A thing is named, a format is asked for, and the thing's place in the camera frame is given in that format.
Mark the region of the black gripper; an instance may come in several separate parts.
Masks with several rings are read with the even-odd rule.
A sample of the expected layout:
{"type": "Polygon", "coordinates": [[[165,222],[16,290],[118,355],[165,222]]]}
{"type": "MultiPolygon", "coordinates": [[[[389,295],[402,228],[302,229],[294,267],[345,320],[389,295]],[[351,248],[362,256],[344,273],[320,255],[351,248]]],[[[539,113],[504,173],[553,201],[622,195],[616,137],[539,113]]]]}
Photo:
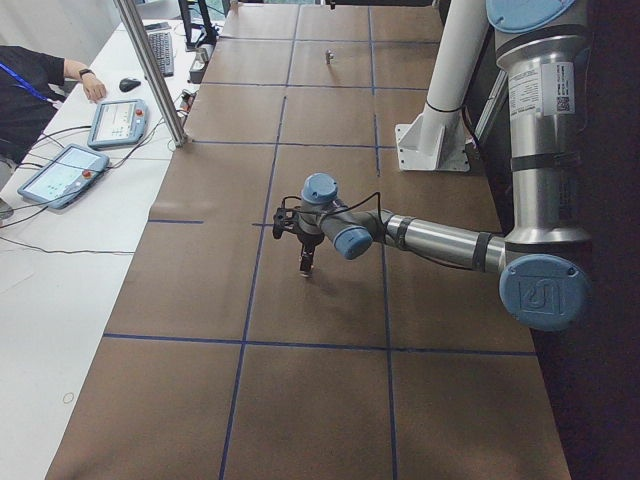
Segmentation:
{"type": "Polygon", "coordinates": [[[305,276],[312,275],[313,255],[318,245],[323,242],[323,234],[310,234],[302,231],[298,234],[298,239],[302,245],[300,255],[299,272],[305,276]]]}

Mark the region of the seated person's forearm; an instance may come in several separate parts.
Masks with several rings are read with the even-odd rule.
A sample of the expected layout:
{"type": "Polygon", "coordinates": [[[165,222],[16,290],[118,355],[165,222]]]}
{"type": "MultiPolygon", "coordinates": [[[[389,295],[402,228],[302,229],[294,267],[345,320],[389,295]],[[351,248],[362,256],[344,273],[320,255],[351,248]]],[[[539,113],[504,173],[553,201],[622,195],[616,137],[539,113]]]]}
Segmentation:
{"type": "Polygon", "coordinates": [[[95,76],[95,73],[82,62],[65,59],[63,65],[63,75],[67,79],[74,79],[84,82],[85,77],[88,77],[89,75],[95,76]]]}

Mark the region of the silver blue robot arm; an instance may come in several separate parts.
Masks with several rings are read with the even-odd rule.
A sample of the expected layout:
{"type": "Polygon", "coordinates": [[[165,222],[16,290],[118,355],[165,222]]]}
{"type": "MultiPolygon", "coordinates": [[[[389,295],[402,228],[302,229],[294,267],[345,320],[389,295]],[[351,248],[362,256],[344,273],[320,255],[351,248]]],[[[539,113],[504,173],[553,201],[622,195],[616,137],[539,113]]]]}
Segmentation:
{"type": "Polygon", "coordinates": [[[346,259],[380,243],[450,268],[496,273],[506,310],[525,326],[559,331],[589,308],[591,239],[578,224],[580,163],[575,136],[576,79],[589,56],[589,1],[454,1],[423,111],[395,128],[404,172],[469,168],[467,136],[479,138],[501,108],[509,111],[514,226],[506,235],[448,226],[465,205],[435,182],[426,196],[432,221],[382,208],[360,211],[338,196],[328,174],[309,176],[297,207],[281,207],[273,232],[294,234],[300,271],[329,241],[346,259]]]}

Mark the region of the seated person's hand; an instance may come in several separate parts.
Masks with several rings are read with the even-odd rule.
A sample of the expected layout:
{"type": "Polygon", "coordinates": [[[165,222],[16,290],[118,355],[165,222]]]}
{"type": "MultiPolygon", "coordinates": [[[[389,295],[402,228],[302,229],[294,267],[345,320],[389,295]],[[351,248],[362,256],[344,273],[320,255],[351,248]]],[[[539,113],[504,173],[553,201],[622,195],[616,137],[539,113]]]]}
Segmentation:
{"type": "Polygon", "coordinates": [[[95,75],[84,75],[81,83],[85,96],[90,102],[99,102],[107,96],[106,86],[95,75]]]}

